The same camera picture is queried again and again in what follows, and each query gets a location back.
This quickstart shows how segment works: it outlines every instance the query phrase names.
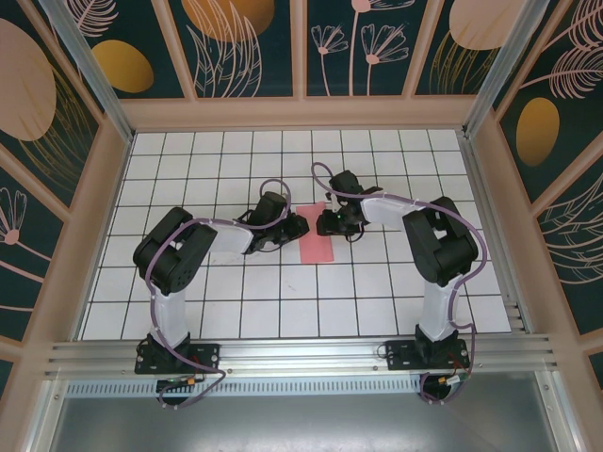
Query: pink cloth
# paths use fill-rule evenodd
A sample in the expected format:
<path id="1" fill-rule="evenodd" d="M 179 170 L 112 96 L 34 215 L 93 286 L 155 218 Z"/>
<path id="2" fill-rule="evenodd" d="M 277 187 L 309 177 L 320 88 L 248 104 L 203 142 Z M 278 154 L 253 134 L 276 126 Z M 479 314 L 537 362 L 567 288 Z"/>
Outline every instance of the pink cloth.
<path id="1" fill-rule="evenodd" d="M 322 264 L 334 260 L 331 238 L 317 234 L 317 219 L 326 206 L 325 202 L 317 202 L 312 205 L 301 205 L 297 208 L 298 215 L 307 219 L 308 226 L 310 226 L 310 232 L 300 239 L 302 264 Z"/>

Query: leaf illustration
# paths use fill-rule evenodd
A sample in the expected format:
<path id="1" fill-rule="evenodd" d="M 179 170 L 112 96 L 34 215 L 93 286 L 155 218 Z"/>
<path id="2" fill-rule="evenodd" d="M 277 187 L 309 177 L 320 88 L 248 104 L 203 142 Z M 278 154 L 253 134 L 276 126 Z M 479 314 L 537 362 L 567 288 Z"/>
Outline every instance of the leaf illustration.
<path id="1" fill-rule="evenodd" d="M 109 29 L 119 12 L 115 0 L 65 0 L 80 33 L 100 38 Z"/>
<path id="2" fill-rule="evenodd" d="M 580 0 L 572 17 L 569 39 L 580 50 L 597 47 L 603 41 L 603 0 Z"/>

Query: purple cable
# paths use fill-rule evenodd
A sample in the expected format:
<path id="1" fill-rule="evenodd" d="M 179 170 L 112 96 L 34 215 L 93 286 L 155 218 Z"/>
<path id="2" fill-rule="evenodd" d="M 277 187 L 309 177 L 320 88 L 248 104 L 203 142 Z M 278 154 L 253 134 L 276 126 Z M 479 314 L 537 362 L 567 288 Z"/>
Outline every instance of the purple cable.
<path id="1" fill-rule="evenodd" d="M 473 362 L 474 362 L 474 359 L 475 359 L 475 342 L 476 342 L 475 325 L 473 323 L 467 323 L 466 325 L 458 325 L 454 321 L 453 312 L 454 312 L 454 300 L 456 299 L 456 295 L 457 295 L 458 290 L 461 287 L 461 285 L 463 285 L 464 283 L 466 283 L 470 279 L 474 278 L 486 266 L 486 262 L 487 262 L 487 259 L 488 259 L 488 249 L 486 248 L 486 242 L 484 241 L 484 239 L 481 236 L 481 234 L 478 232 L 478 230 L 471 223 L 469 223 L 466 219 L 464 219 L 463 217 L 461 217 L 456 212 L 452 212 L 451 210 L 447 209 L 446 207 L 442 207 L 440 205 L 432 204 L 430 202 L 424 202 L 424 201 L 419 201 L 419 200 L 411 200 L 410 198 L 404 198 L 403 196 L 399 196 L 399 195 L 391 195 L 391 194 L 385 193 L 385 192 L 373 193 L 373 194 L 370 194 L 370 195 L 352 195 L 350 193 L 343 193 L 343 192 L 340 192 L 340 191 L 333 190 L 332 188 L 330 188 L 329 186 L 326 186 L 324 183 L 322 183 L 320 181 L 320 179 L 318 178 L 318 176 L 316 174 L 315 167 L 322 167 L 325 170 L 327 170 L 327 172 L 329 173 L 329 177 L 333 177 L 333 172 L 324 163 L 315 162 L 312 165 L 312 177 L 314 178 L 314 180 L 317 182 L 317 184 L 319 186 L 321 186 L 322 188 L 324 188 L 329 193 L 331 193 L 331 194 L 333 194 L 335 196 L 340 196 L 340 197 L 343 197 L 343 198 L 352 198 L 352 199 L 357 199 L 357 200 L 367 200 L 367 199 L 371 199 L 371 198 L 386 198 L 388 200 L 400 201 L 400 202 L 404 202 L 404 203 L 407 203 L 407 204 L 416 205 L 418 207 L 427 207 L 427 208 L 436 210 L 438 212 L 442 212 L 443 214 L 446 214 L 446 215 L 448 215 L 450 217 L 453 217 L 457 221 L 460 221 L 469 231 L 471 231 L 471 233 L 473 235 L 475 235 L 475 237 L 478 239 L 478 242 L 480 243 L 480 247 L 481 247 L 481 262 L 480 262 L 480 264 L 478 265 L 478 267 L 475 270 L 473 270 L 472 272 L 470 272 L 468 275 L 463 276 L 459 281 L 457 281 L 454 284 L 454 287 L 452 288 L 452 293 L 450 294 L 450 298 L 448 300 L 448 322 L 450 323 L 450 325 L 452 325 L 452 327 L 454 327 L 457 330 L 471 329 L 471 356 L 469 358 L 469 369 L 467 370 L 467 374 L 471 375 L 471 372 L 473 371 Z M 435 401 L 435 402 L 440 402 L 440 404 L 443 405 L 445 403 L 444 400 L 438 400 L 435 397 L 427 394 L 424 391 L 425 380 L 427 379 L 427 377 L 429 375 L 430 375 L 430 373 L 427 372 L 427 373 L 425 373 L 425 374 L 423 374 L 421 376 L 421 381 L 420 381 L 420 384 L 419 384 L 419 388 L 420 388 L 420 393 L 419 394 L 420 394 L 420 396 L 421 396 L 421 398 L 423 400 L 425 400 L 426 402 L 428 402 L 430 404 L 432 404 Z M 461 393 L 461 391 L 463 389 L 464 389 L 464 382 L 455 391 L 455 393 L 453 395 L 451 395 L 450 397 L 447 398 L 447 403 L 450 402 L 450 401 L 452 401 L 456 397 L 458 397 L 459 394 Z"/>
<path id="2" fill-rule="evenodd" d="M 202 364 L 199 364 L 199 363 L 195 363 L 195 362 L 189 360 L 188 358 L 185 358 L 184 356 L 182 356 L 180 353 L 178 353 L 176 350 L 174 350 L 170 346 L 170 344 L 168 344 L 168 340 L 163 335 L 163 332 L 161 332 L 161 329 L 159 328 L 158 323 L 157 323 L 157 315 L 155 313 L 155 295 L 156 295 L 156 289 L 151 284 L 151 274 L 153 272 L 153 269 L 155 268 L 155 265 L 157 264 L 157 261 L 159 260 L 159 257 L 161 257 L 161 254 L 163 254 L 163 252 L 170 245 L 170 243 L 172 242 L 172 240 L 174 238 L 176 238 L 178 235 L 180 235 L 186 228 L 189 228 L 193 224 L 207 224 L 209 226 L 211 226 L 212 224 L 223 224 L 223 225 L 226 225 L 226 226 L 237 226 L 239 228 L 247 229 L 247 230 L 250 230 L 250 231 L 258 231 L 258 230 L 263 230 L 263 229 L 271 228 L 272 226 L 275 226 L 280 221 L 282 221 L 283 219 L 285 219 L 286 216 L 288 215 L 289 209 L 291 208 L 291 190 L 290 190 L 289 186 L 285 182 L 281 181 L 280 179 L 267 179 L 260 186 L 260 197 L 264 194 L 264 186 L 266 186 L 266 184 L 269 184 L 270 182 L 277 182 L 277 183 L 281 184 L 281 186 L 283 186 L 283 188 L 286 190 L 286 195 L 285 195 L 286 207 L 285 207 L 285 209 L 283 209 L 283 213 L 281 213 L 281 215 L 277 219 L 275 219 L 274 221 L 271 221 L 268 224 L 264 224 L 264 225 L 261 225 L 261 226 L 251 226 L 249 224 L 241 223 L 241 222 L 234 221 L 234 220 L 228 221 L 228 220 L 225 220 L 225 219 L 214 219 L 214 218 L 194 218 L 194 219 L 192 219 L 190 221 L 187 221 L 186 223 L 182 224 L 176 231 L 174 231 L 168 237 L 168 239 L 161 244 L 161 246 L 159 247 L 159 250 L 157 250 L 157 252 L 155 253 L 155 256 L 153 256 L 153 259 L 151 259 L 151 262 L 149 263 L 149 267 L 147 268 L 147 271 L 146 271 L 146 273 L 144 275 L 144 281 L 146 282 L 147 287 L 149 288 L 149 291 L 151 292 L 151 321 L 153 323 L 153 328 L 154 328 L 155 332 L 157 333 L 157 336 L 159 337 L 159 341 L 161 341 L 161 344 L 163 345 L 163 347 L 173 357 L 175 357 L 177 360 L 179 360 L 179 361 L 181 361 L 183 363 L 186 363 L 186 364 L 190 365 L 191 367 L 193 367 L 195 369 L 202 370 L 205 373 L 220 374 L 220 377 L 216 381 L 214 381 L 213 383 L 211 383 L 199 395 L 196 395 L 193 398 L 189 398 L 189 399 L 185 400 L 184 402 L 182 402 L 179 405 L 168 405 L 164 401 L 163 395 L 166 393 L 166 391 L 169 391 L 175 385 L 167 386 L 166 388 L 164 388 L 159 393 L 159 402 L 161 403 L 161 405 L 162 405 L 162 407 L 164 409 L 169 408 L 171 410 L 178 410 L 179 408 L 186 408 L 186 407 L 189 407 L 190 405 L 198 402 L 207 393 L 209 393 L 209 391 L 211 391 L 214 387 L 216 387 L 217 385 L 219 385 L 222 382 L 222 380 L 226 378 L 226 372 L 224 372 L 223 370 L 220 370 L 220 369 L 216 369 L 214 367 L 209 367 L 207 365 L 202 365 Z"/>

